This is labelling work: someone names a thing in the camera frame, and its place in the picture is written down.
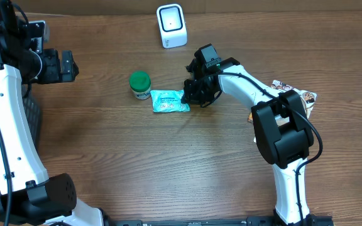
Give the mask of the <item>green lid jar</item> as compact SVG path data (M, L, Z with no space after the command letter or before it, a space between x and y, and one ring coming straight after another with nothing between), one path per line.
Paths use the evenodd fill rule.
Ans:
M129 86L137 99L146 100L150 97L151 79L146 72L133 72L129 78Z

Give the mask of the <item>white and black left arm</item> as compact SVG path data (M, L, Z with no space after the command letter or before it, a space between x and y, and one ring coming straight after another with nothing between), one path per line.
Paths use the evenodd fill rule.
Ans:
M71 51L44 49L44 21L29 21L0 1L0 222L5 225L112 225L77 197L71 177L49 176L36 151L30 119L39 119L24 85L72 82L79 69Z

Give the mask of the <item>teal wet wipes pack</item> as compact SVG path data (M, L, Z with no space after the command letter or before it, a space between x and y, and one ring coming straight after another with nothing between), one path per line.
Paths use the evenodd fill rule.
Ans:
M190 111L189 105L182 103L183 90L152 90L150 94L154 113Z

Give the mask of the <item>orange Kleenex tissue pack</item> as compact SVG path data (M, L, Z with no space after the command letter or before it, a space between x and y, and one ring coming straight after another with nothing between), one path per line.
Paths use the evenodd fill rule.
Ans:
M253 122L253 116L252 116L252 113L250 112L248 118L247 118L247 121L252 123Z

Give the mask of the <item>brown snack pouch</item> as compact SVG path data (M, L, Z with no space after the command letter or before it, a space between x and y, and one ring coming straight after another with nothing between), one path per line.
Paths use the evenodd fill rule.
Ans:
M309 92L307 90L296 89L295 87L285 84L279 80L274 80L270 87L272 89L275 89L275 90L278 90L281 92L287 92L289 90L294 90L296 93L299 94L299 96L301 98L301 102L304 107L307 118L310 117L310 113L311 113L312 109L314 108L314 104L315 104L315 101L317 98L316 93ZM277 116L276 122L277 122L278 126L282 126L282 125L286 124L287 122L289 122L289 119Z

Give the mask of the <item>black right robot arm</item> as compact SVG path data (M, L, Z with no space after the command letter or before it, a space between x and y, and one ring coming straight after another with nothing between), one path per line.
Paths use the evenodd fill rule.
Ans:
M256 145L274 172L277 203L273 223L309 224L305 165L314 137L299 94L263 84L234 58L222 60L211 44L195 52L186 70L192 77L184 82L183 103L205 108L221 94L228 94L250 109Z

